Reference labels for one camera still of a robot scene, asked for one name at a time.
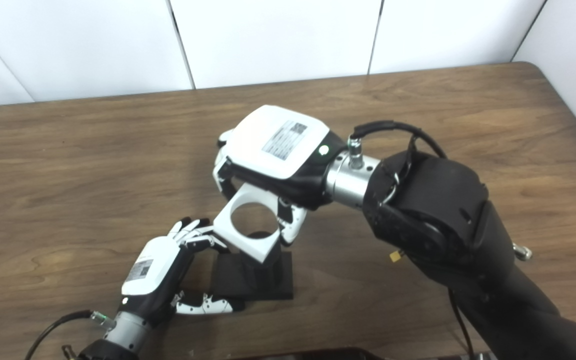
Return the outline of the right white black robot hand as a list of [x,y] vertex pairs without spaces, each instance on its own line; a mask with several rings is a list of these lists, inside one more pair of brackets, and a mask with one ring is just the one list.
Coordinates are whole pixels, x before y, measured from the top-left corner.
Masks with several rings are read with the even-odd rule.
[[346,141],[317,118],[278,105],[262,105],[217,141],[213,178],[219,191],[231,199],[241,180],[275,196],[280,239],[290,246],[306,211],[329,205],[326,175],[348,147]]

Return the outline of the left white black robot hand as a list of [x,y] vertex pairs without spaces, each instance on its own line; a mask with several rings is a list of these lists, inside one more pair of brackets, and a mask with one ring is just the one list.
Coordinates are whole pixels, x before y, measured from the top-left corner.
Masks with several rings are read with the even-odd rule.
[[229,250],[215,237],[208,218],[182,218],[167,234],[147,241],[122,284],[118,312],[137,316],[151,328],[177,314],[242,312],[246,305],[241,299],[180,288],[195,254],[206,249]]

